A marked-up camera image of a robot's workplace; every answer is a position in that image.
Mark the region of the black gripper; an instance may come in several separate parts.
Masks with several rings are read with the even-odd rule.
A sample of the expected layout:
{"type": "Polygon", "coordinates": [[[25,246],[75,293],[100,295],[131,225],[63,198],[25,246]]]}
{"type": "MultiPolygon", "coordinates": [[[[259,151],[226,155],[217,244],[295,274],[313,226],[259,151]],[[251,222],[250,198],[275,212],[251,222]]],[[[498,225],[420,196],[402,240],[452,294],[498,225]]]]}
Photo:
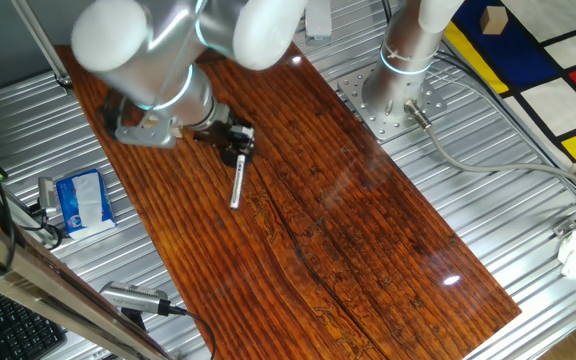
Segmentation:
{"type": "Polygon", "coordinates": [[[193,139],[214,146],[229,146],[227,153],[234,158],[254,156],[254,128],[236,125],[232,117],[224,121],[215,120],[208,128],[196,130],[193,139]]]}

